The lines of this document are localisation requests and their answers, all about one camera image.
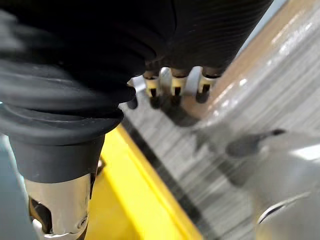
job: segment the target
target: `metal screw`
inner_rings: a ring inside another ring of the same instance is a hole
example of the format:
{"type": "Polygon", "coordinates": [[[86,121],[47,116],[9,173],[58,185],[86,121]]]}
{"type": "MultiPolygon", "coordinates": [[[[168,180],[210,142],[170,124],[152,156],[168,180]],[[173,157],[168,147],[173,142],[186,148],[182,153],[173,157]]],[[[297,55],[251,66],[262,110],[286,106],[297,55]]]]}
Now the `metal screw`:
{"type": "Polygon", "coordinates": [[[79,222],[79,224],[78,224],[78,229],[81,229],[84,225],[85,225],[85,223],[87,222],[87,219],[88,219],[88,215],[86,215],[80,222],[79,222]]]}

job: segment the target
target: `robotic hand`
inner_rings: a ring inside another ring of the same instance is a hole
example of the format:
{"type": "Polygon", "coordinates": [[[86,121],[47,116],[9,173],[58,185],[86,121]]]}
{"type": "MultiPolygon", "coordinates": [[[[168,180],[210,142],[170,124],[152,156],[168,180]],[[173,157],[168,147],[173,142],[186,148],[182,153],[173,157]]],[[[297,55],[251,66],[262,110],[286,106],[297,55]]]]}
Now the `robotic hand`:
{"type": "Polygon", "coordinates": [[[84,239],[104,135],[135,97],[127,82],[144,74],[156,103],[159,70],[170,67],[179,103],[202,66],[204,102],[271,2],[0,0],[0,132],[41,239],[84,239]]]}

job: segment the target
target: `silver metal part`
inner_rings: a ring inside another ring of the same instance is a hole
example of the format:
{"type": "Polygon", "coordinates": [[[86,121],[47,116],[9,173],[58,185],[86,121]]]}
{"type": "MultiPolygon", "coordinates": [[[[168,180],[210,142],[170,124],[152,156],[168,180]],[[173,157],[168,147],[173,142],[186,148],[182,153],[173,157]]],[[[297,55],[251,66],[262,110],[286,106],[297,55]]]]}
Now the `silver metal part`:
{"type": "Polygon", "coordinates": [[[256,239],[318,240],[320,138],[284,133],[261,140],[259,149],[237,176],[253,200],[256,239]]]}
{"type": "Polygon", "coordinates": [[[62,234],[62,235],[59,235],[59,234],[44,234],[42,232],[42,225],[41,223],[37,220],[37,219],[34,219],[32,221],[32,225],[33,225],[33,228],[38,236],[38,239],[39,240],[78,240],[81,235],[84,233],[84,231],[86,230],[86,228],[81,228],[81,231],[80,232],[77,232],[77,233],[66,233],[66,234],[62,234]]]}
{"type": "Polygon", "coordinates": [[[62,238],[62,235],[78,235],[84,231],[88,224],[90,174],[58,183],[40,183],[25,179],[25,188],[32,199],[51,212],[52,234],[46,234],[46,238],[73,239],[62,238]]]}

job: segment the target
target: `yellow edge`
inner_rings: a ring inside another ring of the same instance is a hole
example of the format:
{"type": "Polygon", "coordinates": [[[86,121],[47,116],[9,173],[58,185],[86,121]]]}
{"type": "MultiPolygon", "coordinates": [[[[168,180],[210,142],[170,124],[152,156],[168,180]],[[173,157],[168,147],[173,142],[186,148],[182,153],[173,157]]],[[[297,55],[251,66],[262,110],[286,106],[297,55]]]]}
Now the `yellow edge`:
{"type": "Polygon", "coordinates": [[[103,176],[141,239],[203,239],[122,126],[106,135],[101,156],[103,176]]]}

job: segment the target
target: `yellow surface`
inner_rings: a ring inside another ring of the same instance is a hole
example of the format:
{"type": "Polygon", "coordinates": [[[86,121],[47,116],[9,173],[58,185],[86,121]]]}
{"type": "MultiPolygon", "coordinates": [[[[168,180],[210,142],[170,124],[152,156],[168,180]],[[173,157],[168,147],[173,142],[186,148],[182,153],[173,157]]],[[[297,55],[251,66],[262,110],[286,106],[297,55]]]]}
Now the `yellow surface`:
{"type": "Polygon", "coordinates": [[[202,236],[122,126],[105,137],[86,240],[200,240],[202,236]]]}

